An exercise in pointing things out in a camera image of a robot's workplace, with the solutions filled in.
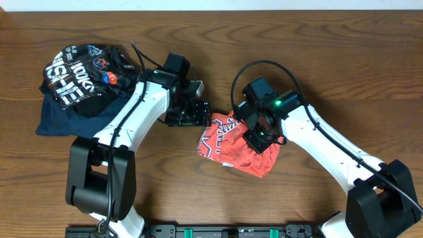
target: green connector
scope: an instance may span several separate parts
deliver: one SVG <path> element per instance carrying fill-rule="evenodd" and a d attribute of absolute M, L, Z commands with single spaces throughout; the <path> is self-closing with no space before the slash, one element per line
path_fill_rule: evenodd
<path fill-rule="evenodd" d="M 279 238 L 279 230 L 270 229 L 270 238 Z"/>
<path fill-rule="evenodd" d="M 192 238 L 194 232 L 192 231 L 192 229 L 185 229 L 184 230 L 184 238 Z"/>

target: wood grain surface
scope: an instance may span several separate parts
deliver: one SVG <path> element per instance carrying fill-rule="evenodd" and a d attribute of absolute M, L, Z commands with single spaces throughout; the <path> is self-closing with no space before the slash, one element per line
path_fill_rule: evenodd
<path fill-rule="evenodd" d="M 70 44 L 130 41 L 164 62 L 185 55 L 214 111 L 228 112 L 238 70 L 254 60 L 290 69 L 325 120 L 357 146 L 411 170 L 423 203 L 423 12 L 257 11 L 9 13 L 0 28 L 0 237 L 63 237 L 95 220 L 65 203 L 74 137 L 40 137 L 44 66 Z M 236 88 L 265 76 L 293 89 L 280 70 L 249 69 Z M 196 155 L 203 128 L 154 124 L 136 155 L 135 208 L 180 224 L 323 221 L 345 210 L 336 181 L 289 143 L 263 179 Z M 423 223 L 402 237 L 423 237 Z"/>

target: clothing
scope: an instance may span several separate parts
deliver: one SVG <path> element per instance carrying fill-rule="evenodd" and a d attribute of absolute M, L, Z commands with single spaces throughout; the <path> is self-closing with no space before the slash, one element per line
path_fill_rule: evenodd
<path fill-rule="evenodd" d="M 44 82 L 62 109 L 77 105 L 81 114 L 91 101 L 111 102 L 131 96 L 139 71 L 116 46 L 89 44 L 65 47 L 44 69 Z"/>
<path fill-rule="evenodd" d="M 276 162 L 280 145 L 273 143 L 261 155 L 257 154 L 243 138 L 247 126 L 232 115 L 212 114 L 211 126 L 204 130 L 197 154 L 262 178 Z"/>
<path fill-rule="evenodd" d="M 117 98 L 98 115 L 86 117 L 80 115 L 73 107 L 62 110 L 60 104 L 49 92 L 44 92 L 41 122 L 35 133 L 39 136 L 82 136 L 92 138 L 109 122 L 129 101 L 127 98 Z"/>

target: red cloth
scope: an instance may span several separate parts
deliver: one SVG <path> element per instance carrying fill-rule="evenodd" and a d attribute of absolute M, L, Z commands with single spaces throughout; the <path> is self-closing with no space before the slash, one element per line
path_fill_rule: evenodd
<path fill-rule="evenodd" d="M 232 112 L 229 116 L 212 114 L 211 126 L 204 130 L 197 154 L 262 178 L 276 162 L 280 145 L 273 143 L 261 155 L 257 154 L 243 138 L 247 126 L 232 115 Z"/>

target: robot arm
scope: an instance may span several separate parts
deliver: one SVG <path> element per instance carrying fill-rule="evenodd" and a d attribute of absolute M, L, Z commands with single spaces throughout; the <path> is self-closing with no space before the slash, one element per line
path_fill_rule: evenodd
<path fill-rule="evenodd" d="M 146 82 L 137 83 L 132 97 L 113 121 L 93 139 L 77 138 L 71 147 L 66 202 L 98 220 L 105 220 L 108 175 L 92 170 L 92 166 L 109 166 L 108 146 L 115 130 L 119 131 L 113 149 L 114 203 L 109 223 L 118 237 L 138 238 L 143 230 L 144 220 L 132 206 L 136 193 L 135 153 L 156 119 L 166 112 L 167 126 L 207 126 L 209 123 L 209 104 L 196 99 L 204 90 L 203 83 L 185 79 L 189 67 L 183 56 L 169 54 L 163 69 L 146 69 L 143 72 Z M 138 102 L 145 86 L 145 96 Z M 122 127 L 117 128 L 132 108 Z M 95 233 L 76 230 L 78 237 L 82 234 L 91 237 Z"/>
<path fill-rule="evenodd" d="M 236 108 L 237 118 L 250 128 L 243 137 L 257 153 L 284 136 L 312 155 L 347 194 L 346 213 L 337 214 L 320 227 L 326 238 L 396 237 L 421 219 L 418 209 L 404 196 L 361 166 L 365 163 L 417 201 L 410 171 L 400 161 L 386 165 L 364 152 L 329 126 L 311 105 L 305 106 L 297 93 L 280 95 L 264 78 L 249 83 L 243 94 L 247 102 Z M 361 165 L 353 160 L 353 155 Z"/>
<path fill-rule="evenodd" d="M 362 158 L 376 171 L 381 169 L 379 164 L 382 163 L 382 160 L 369 155 L 351 143 L 351 141 L 347 140 L 343 135 L 329 126 L 329 124 L 317 114 L 314 107 L 311 105 L 308 107 L 313 118 L 315 118 L 315 120 L 320 123 L 321 127 L 336 139 L 338 143 L 341 143 L 344 147 Z M 316 130 L 313 123 L 310 122 L 304 106 L 300 106 L 288 113 L 288 117 L 285 120 L 281 120 L 281 127 L 283 135 L 313 156 L 336 179 L 336 181 L 338 181 L 346 194 L 355 187 L 354 181 L 356 179 L 366 180 L 373 175 L 364 167 L 359 167 L 351 157 L 337 148 L 332 142 L 324 137 L 320 131 Z"/>

